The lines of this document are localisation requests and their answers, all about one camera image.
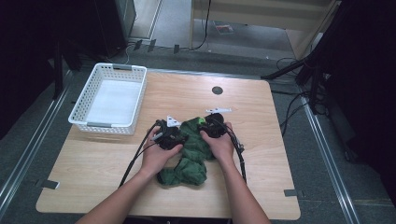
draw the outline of black handheld controller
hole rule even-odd
[[[205,117],[205,122],[198,125],[199,131],[205,131],[211,138],[220,138],[227,133],[224,117],[219,114],[210,114]]]
[[[178,127],[168,127],[165,120],[157,120],[157,123],[161,128],[155,133],[152,140],[162,149],[170,150],[178,144],[184,145],[189,139],[189,136],[183,134]]]

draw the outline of basket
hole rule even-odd
[[[142,66],[98,63],[69,122],[83,132],[134,134],[147,79]]]

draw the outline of dark green fabric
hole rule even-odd
[[[215,157],[209,145],[202,139],[198,124],[202,119],[195,118],[184,121],[180,130],[189,135],[189,139],[181,149],[181,158],[175,168],[164,168],[157,174],[158,182],[165,186],[180,183],[199,186],[206,181],[204,160],[213,161]]]

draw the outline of person's right hand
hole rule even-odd
[[[225,122],[225,125],[232,130],[233,127],[230,122]],[[213,155],[220,162],[233,161],[233,142],[230,135],[227,133],[220,138],[211,138],[205,131],[200,131],[202,138],[209,144]]]

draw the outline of black tape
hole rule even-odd
[[[283,191],[285,192],[285,197],[297,196],[297,190],[295,189],[285,189]]]
[[[149,46],[148,46],[148,52],[152,52],[154,51],[154,47],[155,47],[155,42],[157,41],[157,39],[153,39],[149,42]]]
[[[139,40],[134,44],[134,50],[140,49],[140,46],[142,46],[143,40]]]
[[[174,54],[177,54],[180,51],[180,45],[175,45]]]
[[[35,182],[35,186],[39,188],[46,188],[46,189],[57,189],[59,188],[60,183],[52,180],[44,180],[38,179]]]

